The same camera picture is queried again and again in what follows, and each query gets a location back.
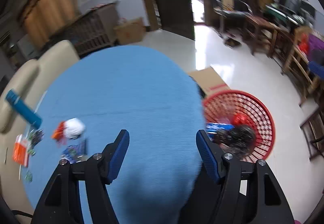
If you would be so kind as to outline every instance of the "blue bottle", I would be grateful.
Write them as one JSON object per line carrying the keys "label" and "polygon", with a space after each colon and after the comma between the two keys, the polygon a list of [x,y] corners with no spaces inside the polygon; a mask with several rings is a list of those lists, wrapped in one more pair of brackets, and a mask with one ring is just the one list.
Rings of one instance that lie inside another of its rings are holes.
{"label": "blue bottle", "polygon": [[13,90],[8,91],[5,99],[12,108],[19,113],[32,127],[39,129],[42,124],[42,119],[35,114]]}

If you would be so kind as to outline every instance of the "white tiled floor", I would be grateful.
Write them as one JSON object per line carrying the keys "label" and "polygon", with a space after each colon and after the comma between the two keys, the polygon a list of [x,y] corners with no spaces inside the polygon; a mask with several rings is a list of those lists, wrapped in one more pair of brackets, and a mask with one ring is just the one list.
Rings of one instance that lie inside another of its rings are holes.
{"label": "white tiled floor", "polygon": [[158,30],[139,45],[154,48],[185,72],[211,65],[231,89],[246,91],[269,109],[276,126],[276,142],[267,162],[283,189],[294,218],[304,222],[322,196],[324,160],[310,162],[299,124],[316,108],[312,100],[299,108],[300,97],[281,68],[265,54],[252,56],[247,45],[229,48],[212,29],[195,27],[196,41]]}

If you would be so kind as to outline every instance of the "blue round table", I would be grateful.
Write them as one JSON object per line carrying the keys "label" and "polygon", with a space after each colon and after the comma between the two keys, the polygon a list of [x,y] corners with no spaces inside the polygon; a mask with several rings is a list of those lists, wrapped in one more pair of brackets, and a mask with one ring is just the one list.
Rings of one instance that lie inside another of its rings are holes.
{"label": "blue round table", "polygon": [[[121,129],[129,132],[118,178],[106,186],[119,223],[177,222],[201,166],[195,136],[204,119],[197,85],[169,58],[140,46],[95,52],[53,82],[38,114],[45,135],[30,157],[33,181],[24,180],[33,207],[66,148],[51,135],[60,121],[78,117],[89,156]],[[84,182],[80,199],[85,224],[92,223]]]}

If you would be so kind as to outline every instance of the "cardboard box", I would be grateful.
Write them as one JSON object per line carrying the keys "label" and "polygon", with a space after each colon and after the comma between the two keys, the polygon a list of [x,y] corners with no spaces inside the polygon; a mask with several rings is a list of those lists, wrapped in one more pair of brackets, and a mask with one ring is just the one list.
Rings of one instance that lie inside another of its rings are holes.
{"label": "cardboard box", "polygon": [[188,75],[199,84],[206,96],[222,90],[230,90],[229,86],[212,67],[192,71]]}
{"label": "cardboard box", "polygon": [[139,42],[146,33],[142,17],[118,25],[114,27],[114,31],[121,45]]}

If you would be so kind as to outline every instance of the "orange bag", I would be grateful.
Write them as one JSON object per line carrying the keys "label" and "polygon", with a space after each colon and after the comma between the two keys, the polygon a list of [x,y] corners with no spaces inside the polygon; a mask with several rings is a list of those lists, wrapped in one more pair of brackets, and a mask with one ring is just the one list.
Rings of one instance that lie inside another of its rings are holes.
{"label": "orange bag", "polygon": [[16,137],[16,142],[14,146],[14,151],[12,153],[12,158],[15,162],[28,166],[28,147],[30,146],[30,140],[23,137],[23,135],[18,135]]}
{"label": "orange bag", "polygon": [[60,122],[58,127],[54,130],[52,134],[52,139],[55,139],[56,141],[60,141],[64,135],[63,135],[63,130],[65,128],[65,122]]}

